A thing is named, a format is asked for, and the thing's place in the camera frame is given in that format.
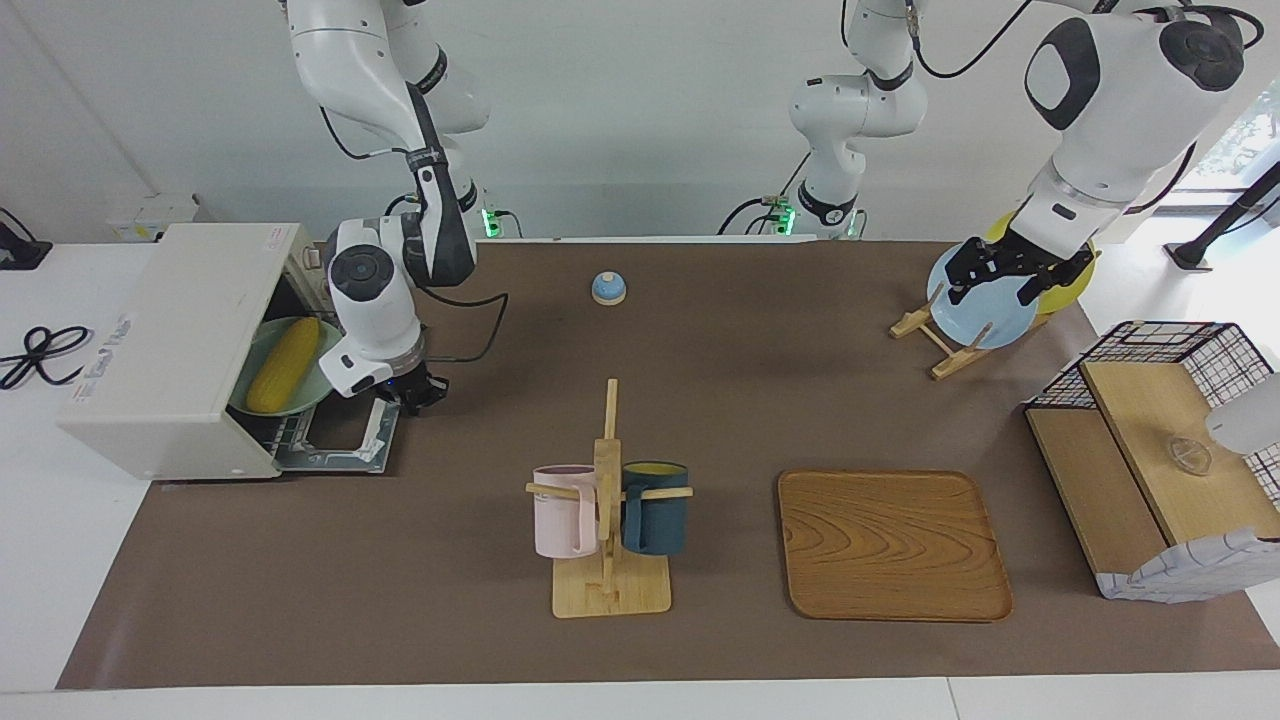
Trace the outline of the glass oven door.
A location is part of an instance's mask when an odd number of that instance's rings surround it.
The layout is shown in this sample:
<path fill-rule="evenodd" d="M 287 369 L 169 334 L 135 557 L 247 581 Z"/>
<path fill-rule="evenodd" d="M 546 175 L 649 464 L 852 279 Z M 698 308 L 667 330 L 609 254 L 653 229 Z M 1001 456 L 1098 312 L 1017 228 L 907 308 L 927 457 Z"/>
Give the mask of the glass oven door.
<path fill-rule="evenodd" d="M 308 438 L 319 406 L 280 419 L 270 439 L 262 442 L 283 473 L 381 474 L 385 471 L 401 418 L 401 405 L 375 397 L 356 448 L 319 448 Z"/>

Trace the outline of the pale green plate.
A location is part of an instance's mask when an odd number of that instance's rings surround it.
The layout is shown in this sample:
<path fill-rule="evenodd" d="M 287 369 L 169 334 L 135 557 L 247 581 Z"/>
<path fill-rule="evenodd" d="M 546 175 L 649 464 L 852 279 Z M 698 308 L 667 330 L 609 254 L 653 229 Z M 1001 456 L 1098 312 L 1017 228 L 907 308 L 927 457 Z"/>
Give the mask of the pale green plate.
<path fill-rule="evenodd" d="M 271 351 L 297 322 L 315 320 L 317 342 L 312 357 L 305 364 L 305 370 L 283 405 L 276 410 L 255 410 L 248 404 L 250 388 L 259 372 L 266 364 Z M 340 332 L 330 323 L 316 316 L 287 316 L 264 322 L 253 333 L 248 355 L 241 369 L 234 389 L 230 392 L 229 406 L 251 416 L 288 416 L 308 410 L 324 400 L 332 391 L 330 380 L 319 366 L 319 359 L 340 340 Z"/>

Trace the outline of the yellow corn cob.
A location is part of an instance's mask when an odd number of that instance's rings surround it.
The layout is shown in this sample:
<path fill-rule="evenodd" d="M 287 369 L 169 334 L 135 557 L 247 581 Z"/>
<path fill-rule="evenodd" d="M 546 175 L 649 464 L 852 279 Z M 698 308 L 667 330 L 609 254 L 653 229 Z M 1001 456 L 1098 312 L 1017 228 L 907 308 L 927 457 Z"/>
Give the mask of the yellow corn cob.
<path fill-rule="evenodd" d="M 311 373 L 323 337 L 323 324 L 315 316 L 270 322 L 264 336 L 269 340 L 262 346 L 266 352 L 244 392 L 244 410 L 270 416 L 291 409 Z"/>

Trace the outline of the cream toaster oven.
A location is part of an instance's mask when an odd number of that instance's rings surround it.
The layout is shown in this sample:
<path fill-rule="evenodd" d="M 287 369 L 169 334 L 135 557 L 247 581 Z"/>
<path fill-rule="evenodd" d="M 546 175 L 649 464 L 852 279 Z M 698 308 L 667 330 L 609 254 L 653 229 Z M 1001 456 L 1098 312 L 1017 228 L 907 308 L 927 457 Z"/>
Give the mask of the cream toaster oven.
<path fill-rule="evenodd" d="M 228 401 L 264 322 L 334 319 L 315 243 L 297 223 L 174 224 L 100 332 L 55 423 L 145 482 L 265 480 L 283 416 Z"/>

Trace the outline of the yellow plate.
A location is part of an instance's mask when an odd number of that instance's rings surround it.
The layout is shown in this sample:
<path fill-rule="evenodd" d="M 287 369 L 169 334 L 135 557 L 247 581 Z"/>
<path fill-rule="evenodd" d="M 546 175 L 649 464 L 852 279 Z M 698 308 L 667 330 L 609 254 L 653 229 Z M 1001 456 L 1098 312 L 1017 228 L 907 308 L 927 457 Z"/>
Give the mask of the yellow plate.
<path fill-rule="evenodd" d="M 1005 213 L 988 228 L 986 233 L 983 233 L 983 240 L 991 243 L 998 242 L 1004 237 L 1005 231 L 1009 228 L 1011 219 L 1012 211 Z M 1093 278 L 1097 268 L 1097 260 L 1100 259 L 1100 252 L 1092 242 L 1087 245 L 1087 249 L 1093 254 L 1093 259 L 1085 264 L 1085 269 L 1079 274 L 1079 277 L 1076 277 L 1070 284 L 1055 286 L 1044 291 L 1038 297 L 1038 322 L 1046 322 L 1048 316 L 1052 316 L 1055 313 L 1059 313 L 1076 302 L 1084 293 Z"/>

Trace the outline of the wooden plate rack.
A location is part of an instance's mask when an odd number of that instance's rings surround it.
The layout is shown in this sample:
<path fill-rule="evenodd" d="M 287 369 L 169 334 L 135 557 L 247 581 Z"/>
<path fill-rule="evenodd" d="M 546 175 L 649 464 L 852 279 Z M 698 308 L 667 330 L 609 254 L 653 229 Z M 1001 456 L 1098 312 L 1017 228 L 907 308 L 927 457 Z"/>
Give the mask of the wooden plate rack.
<path fill-rule="evenodd" d="M 997 348 L 1019 341 L 1047 322 L 1034 307 L 1006 313 L 983 322 L 970 313 L 961 313 L 948 300 L 931 299 L 922 306 L 901 315 L 888 328 L 895 340 L 920 334 L 938 351 L 942 359 L 929 369 L 934 380 L 955 375 L 978 363 Z"/>

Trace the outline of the pink mug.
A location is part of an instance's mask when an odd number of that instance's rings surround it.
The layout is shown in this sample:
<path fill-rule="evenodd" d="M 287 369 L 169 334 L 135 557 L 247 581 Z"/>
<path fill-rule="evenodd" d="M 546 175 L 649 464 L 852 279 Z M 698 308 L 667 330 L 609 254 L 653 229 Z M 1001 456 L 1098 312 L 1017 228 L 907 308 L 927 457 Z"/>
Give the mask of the pink mug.
<path fill-rule="evenodd" d="M 532 482 L 571 492 L 570 497 L 534 495 L 534 548 L 547 559 L 580 559 L 599 550 L 596 475 L 591 465 L 548 465 Z"/>

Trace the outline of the black stand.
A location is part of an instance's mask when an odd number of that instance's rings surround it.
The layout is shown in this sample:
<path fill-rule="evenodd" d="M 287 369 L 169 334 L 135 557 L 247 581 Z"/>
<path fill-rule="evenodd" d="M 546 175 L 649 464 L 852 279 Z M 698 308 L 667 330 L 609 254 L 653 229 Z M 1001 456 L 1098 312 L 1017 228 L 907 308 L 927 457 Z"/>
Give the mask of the black stand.
<path fill-rule="evenodd" d="M 1164 251 L 1178 269 L 1192 273 L 1212 272 L 1206 255 L 1215 241 L 1243 229 L 1280 205 L 1280 160 L 1271 167 L 1197 237 L 1183 243 L 1166 243 Z"/>

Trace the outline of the small clear glass dish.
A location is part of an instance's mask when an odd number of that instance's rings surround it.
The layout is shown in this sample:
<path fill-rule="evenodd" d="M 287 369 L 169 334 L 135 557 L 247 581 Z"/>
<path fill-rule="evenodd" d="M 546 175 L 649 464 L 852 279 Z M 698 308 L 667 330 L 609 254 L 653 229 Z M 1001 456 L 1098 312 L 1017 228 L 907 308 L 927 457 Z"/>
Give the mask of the small clear glass dish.
<path fill-rule="evenodd" d="M 1213 454 L 1198 439 L 1172 436 L 1167 441 L 1167 454 L 1181 471 L 1193 477 L 1207 477 L 1212 470 Z"/>

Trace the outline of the dark blue mug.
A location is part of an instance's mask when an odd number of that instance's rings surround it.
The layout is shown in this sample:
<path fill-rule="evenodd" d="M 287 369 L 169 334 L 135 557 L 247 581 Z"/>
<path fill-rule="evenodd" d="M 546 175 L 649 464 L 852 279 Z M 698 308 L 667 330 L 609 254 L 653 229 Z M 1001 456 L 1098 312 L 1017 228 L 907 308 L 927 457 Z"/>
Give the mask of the dark blue mug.
<path fill-rule="evenodd" d="M 645 500 L 649 489 L 689 487 L 689 469 L 677 462 L 637 461 L 622 466 L 622 543 L 634 553 L 671 556 L 686 544 L 689 501 L 686 498 Z"/>

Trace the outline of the wooden mug rack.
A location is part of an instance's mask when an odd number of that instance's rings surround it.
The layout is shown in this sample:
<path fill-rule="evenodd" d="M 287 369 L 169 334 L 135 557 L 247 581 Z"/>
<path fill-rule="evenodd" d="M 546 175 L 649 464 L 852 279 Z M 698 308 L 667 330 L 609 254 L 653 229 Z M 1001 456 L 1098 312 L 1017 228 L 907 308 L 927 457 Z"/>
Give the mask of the wooden mug rack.
<path fill-rule="evenodd" d="M 596 551 L 556 559 L 550 610 L 558 619 L 605 618 L 667 612 L 672 605 L 668 560 L 635 553 L 622 543 L 622 448 L 616 437 L 618 380 L 608 379 L 604 429 L 593 446 L 594 489 L 532 480 L 525 491 L 536 498 L 576 503 L 580 518 L 591 511 Z"/>

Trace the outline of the brown table mat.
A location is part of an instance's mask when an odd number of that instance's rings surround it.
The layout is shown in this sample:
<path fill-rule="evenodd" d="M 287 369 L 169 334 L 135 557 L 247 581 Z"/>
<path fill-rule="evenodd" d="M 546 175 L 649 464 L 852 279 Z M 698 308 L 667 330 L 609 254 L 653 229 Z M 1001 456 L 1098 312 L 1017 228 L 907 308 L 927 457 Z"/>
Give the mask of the brown table mat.
<path fill-rule="evenodd" d="M 937 243 L 488 245 L 465 299 L 507 292 L 495 346 L 444 366 L 387 473 L 155 486 L 63 689 L 479 684 L 1280 669 L 1245 594 L 1100 596 L 1020 404 L 1096 340 L 1078 309 L 936 382 L 922 304 Z M 600 272 L 626 300 L 596 304 Z M 586 462 L 620 380 L 630 460 L 690 468 L 673 605 L 558 620 L 532 548 L 534 468 Z M 788 603 L 774 483 L 790 469 L 961 471 L 1014 607 L 993 624 L 842 623 Z"/>

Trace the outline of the wooden serving tray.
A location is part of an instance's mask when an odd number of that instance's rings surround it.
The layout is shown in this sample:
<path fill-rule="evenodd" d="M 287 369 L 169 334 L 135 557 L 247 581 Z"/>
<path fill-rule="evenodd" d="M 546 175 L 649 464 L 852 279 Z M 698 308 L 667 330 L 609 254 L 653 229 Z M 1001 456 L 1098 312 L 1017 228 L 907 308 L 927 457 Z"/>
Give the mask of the wooden serving tray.
<path fill-rule="evenodd" d="M 804 618 L 998 623 L 1012 591 L 979 484 L 960 471 L 795 469 L 776 482 L 786 588 Z"/>

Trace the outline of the white power strip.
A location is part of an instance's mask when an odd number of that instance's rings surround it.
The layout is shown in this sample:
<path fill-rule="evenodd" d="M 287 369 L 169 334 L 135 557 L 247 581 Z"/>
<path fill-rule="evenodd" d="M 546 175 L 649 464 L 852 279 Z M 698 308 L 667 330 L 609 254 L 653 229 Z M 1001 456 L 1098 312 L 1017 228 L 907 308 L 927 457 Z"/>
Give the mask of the white power strip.
<path fill-rule="evenodd" d="M 174 224 L 205 222 L 207 218 L 195 195 L 156 193 L 132 202 L 118 202 L 105 223 L 116 241 L 157 242 Z"/>

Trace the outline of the black clamp base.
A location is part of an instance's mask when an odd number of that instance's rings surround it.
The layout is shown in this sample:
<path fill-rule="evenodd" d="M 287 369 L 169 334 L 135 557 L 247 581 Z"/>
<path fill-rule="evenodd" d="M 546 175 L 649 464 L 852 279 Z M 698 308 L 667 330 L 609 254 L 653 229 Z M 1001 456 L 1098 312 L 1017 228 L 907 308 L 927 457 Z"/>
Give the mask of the black clamp base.
<path fill-rule="evenodd" d="M 51 251 L 52 242 L 38 240 L 24 222 L 0 206 L 0 270 L 35 270 Z"/>

